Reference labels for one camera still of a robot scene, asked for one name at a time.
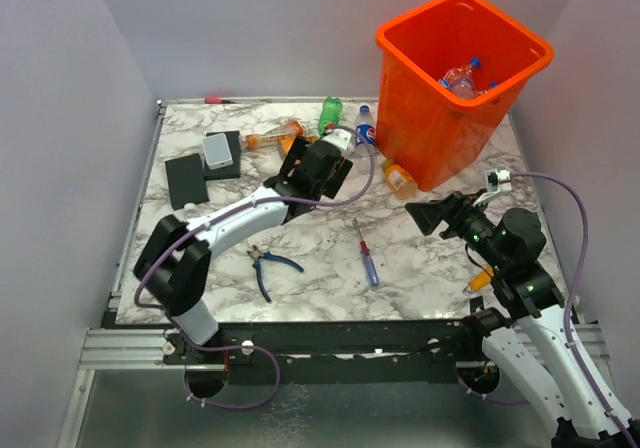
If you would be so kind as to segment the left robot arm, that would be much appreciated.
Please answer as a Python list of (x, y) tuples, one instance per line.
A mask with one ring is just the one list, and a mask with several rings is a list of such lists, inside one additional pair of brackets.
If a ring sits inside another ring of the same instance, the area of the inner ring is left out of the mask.
[(186, 335), (186, 350), (206, 363), (220, 353), (218, 322), (203, 299), (212, 260), (270, 228), (334, 198), (352, 163), (343, 157), (351, 136), (335, 129), (309, 143), (295, 139), (277, 175), (246, 198), (212, 214), (162, 218), (134, 265), (134, 276)]

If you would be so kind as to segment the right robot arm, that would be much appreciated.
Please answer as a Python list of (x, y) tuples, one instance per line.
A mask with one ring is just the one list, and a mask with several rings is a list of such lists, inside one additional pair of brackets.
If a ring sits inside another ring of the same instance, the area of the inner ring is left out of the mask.
[(486, 356), (522, 393), (554, 447), (636, 447), (639, 423), (620, 403), (579, 339), (571, 312), (538, 257), (546, 244), (536, 213), (506, 211), (493, 224), (478, 194), (408, 203), (422, 234), (440, 224), (441, 238), (459, 238), (493, 270), (491, 286), (504, 307), (464, 318), (461, 351)]

